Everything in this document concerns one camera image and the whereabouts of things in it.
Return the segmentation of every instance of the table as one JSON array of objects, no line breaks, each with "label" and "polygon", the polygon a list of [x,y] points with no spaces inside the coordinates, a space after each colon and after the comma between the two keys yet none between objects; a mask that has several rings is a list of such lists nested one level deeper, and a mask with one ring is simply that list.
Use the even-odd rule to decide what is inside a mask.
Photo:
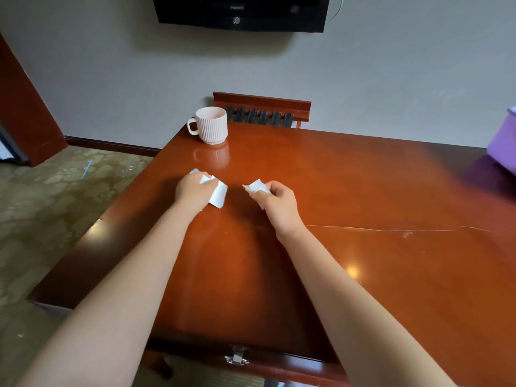
[{"label": "table", "polygon": [[516,384],[516,180],[484,149],[229,124],[183,128],[30,295],[72,309],[147,233],[192,168],[228,186],[192,222],[148,347],[279,380],[345,372],[265,213],[242,188],[291,187],[310,231],[459,385]]}]

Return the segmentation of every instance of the metal latch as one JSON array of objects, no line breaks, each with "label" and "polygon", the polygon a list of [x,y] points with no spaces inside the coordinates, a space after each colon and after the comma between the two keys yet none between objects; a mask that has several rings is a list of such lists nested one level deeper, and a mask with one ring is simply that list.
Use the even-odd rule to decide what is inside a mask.
[{"label": "metal latch", "polygon": [[232,356],[224,356],[225,360],[228,364],[231,365],[247,365],[249,364],[249,360],[246,360],[243,357],[243,352],[246,350],[244,346],[233,346],[233,355]]}]

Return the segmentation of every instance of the black slat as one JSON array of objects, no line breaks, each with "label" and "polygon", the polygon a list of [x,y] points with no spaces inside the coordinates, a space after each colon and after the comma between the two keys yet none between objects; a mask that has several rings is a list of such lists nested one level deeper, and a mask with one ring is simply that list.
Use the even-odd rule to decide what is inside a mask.
[{"label": "black slat", "polygon": [[233,122],[242,122],[242,119],[243,119],[243,115],[246,113],[246,110],[244,108],[239,108],[237,111],[236,111],[236,115],[235,115],[235,119],[233,120]]},{"label": "black slat", "polygon": [[258,110],[249,110],[249,115],[247,116],[247,123],[255,123],[257,113]]},{"label": "black slat", "polygon": [[267,125],[268,117],[269,117],[269,112],[266,110],[262,110],[261,114],[260,114],[260,120],[258,121],[258,123],[260,125]]},{"label": "black slat", "polygon": [[226,109],[226,113],[228,113],[228,121],[230,121],[231,118],[233,117],[233,107],[228,107]]},{"label": "black slat", "polygon": [[271,124],[273,126],[278,126],[280,124],[280,119],[281,119],[281,113],[278,111],[274,111],[273,112],[273,121]]},{"label": "black slat", "polygon": [[292,118],[293,114],[291,112],[285,114],[285,118],[283,119],[283,127],[292,127]]}]

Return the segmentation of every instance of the purple plastic bin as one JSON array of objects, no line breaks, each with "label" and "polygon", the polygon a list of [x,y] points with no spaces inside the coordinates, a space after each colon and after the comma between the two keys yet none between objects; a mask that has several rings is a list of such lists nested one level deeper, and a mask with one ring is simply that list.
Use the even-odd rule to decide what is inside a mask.
[{"label": "purple plastic bin", "polygon": [[507,118],[487,147],[487,153],[516,175],[516,107],[507,112]]}]

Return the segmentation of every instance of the chair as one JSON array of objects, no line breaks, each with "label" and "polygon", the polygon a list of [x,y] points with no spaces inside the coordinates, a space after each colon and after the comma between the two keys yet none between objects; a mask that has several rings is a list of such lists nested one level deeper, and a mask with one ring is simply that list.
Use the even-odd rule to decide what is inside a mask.
[{"label": "chair", "polygon": [[309,121],[312,107],[312,102],[226,92],[214,92],[213,100],[215,106],[226,110],[228,121],[281,127],[292,127],[297,121],[296,129]]}]

